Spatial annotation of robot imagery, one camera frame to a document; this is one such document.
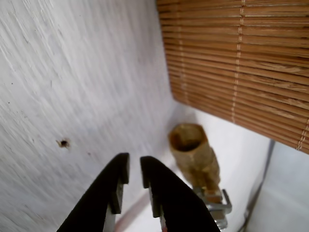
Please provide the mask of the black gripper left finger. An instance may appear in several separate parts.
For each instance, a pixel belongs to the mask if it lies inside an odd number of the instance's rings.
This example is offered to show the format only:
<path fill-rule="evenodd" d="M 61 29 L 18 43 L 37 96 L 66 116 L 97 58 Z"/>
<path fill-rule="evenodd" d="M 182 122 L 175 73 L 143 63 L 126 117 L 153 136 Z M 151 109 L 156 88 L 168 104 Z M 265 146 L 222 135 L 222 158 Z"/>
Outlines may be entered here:
<path fill-rule="evenodd" d="M 129 154 L 116 155 L 83 194 L 59 232 L 113 232 L 129 183 Z"/>

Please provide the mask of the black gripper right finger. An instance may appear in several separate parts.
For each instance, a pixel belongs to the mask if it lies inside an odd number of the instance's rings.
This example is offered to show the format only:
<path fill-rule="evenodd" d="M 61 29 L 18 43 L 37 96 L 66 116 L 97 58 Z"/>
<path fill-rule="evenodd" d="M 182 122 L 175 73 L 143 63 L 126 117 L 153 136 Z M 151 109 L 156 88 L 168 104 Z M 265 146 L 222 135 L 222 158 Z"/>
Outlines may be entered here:
<path fill-rule="evenodd" d="M 149 190 L 153 217 L 163 232 L 218 232 L 203 201 L 158 159 L 140 158 L 143 187 Z"/>

